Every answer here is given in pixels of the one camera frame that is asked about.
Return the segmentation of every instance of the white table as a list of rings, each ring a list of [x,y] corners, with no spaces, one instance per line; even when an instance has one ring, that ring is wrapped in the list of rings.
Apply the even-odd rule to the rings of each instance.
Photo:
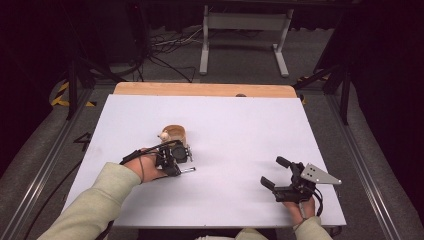
[[[278,186],[290,184],[291,171],[275,162],[279,155],[326,171],[297,98],[114,94],[107,99],[65,207],[93,184],[105,162],[119,163],[135,149],[159,144],[157,134],[171,124],[185,127],[192,147],[194,161],[180,168],[197,171],[134,188],[114,226],[287,227],[288,212],[260,184],[261,176]],[[323,225],[346,225],[333,186],[317,186],[324,195]]]

